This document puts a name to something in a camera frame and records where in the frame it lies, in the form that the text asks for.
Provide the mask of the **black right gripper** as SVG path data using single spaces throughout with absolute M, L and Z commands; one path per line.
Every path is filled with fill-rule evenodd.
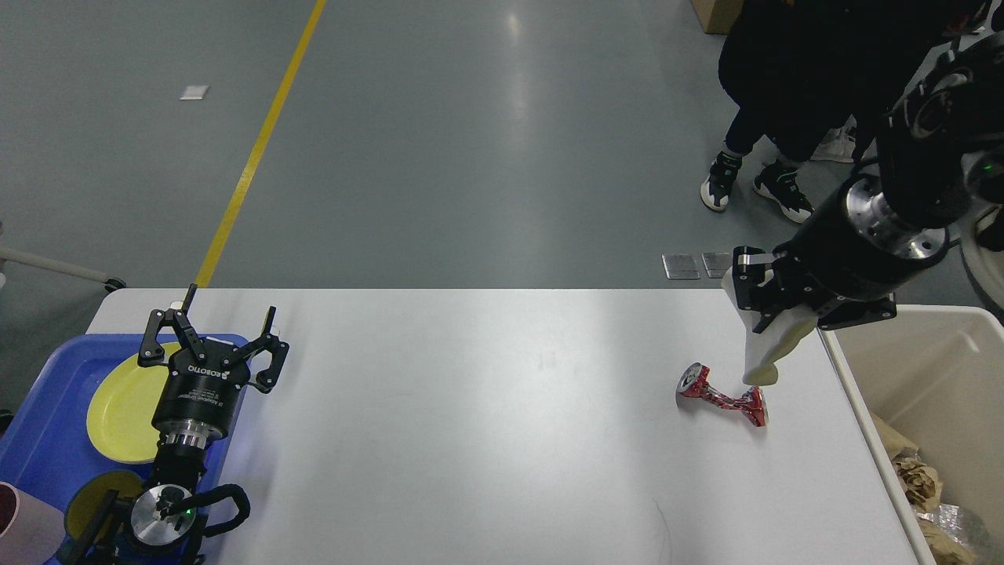
M 752 246 L 734 248 L 737 308 L 753 315 L 755 335 L 793 307 L 789 292 L 819 315 L 819 330 L 894 319 L 894 292 L 936 267 L 948 247 L 946 228 L 908 223 L 893 210 L 878 176 L 857 174 L 775 253 Z

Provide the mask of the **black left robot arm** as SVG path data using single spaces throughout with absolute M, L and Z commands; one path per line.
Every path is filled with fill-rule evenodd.
M 190 285 L 182 301 L 151 311 L 137 349 L 137 368 L 165 376 L 153 387 L 153 408 L 140 415 L 155 433 L 151 471 L 136 494 L 100 491 L 64 564 L 126 564 L 132 553 L 202 564 L 204 540 L 235 530 L 250 516 L 243 487 L 208 485 L 206 461 L 215 444 L 231 436 L 244 391 L 275 388 L 289 344 L 274 332 L 274 305 L 250 342 L 201 335 L 189 317 L 197 289 Z

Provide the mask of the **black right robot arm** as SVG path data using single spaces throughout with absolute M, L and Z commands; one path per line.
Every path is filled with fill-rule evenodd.
M 797 308 L 824 330 L 893 318 L 894 293 L 944 259 L 973 198 L 1002 202 L 1002 55 L 1001 32 L 948 50 L 883 117 L 878 172 L 854 169 L 771 253 L 733 250 L 753 334 Z

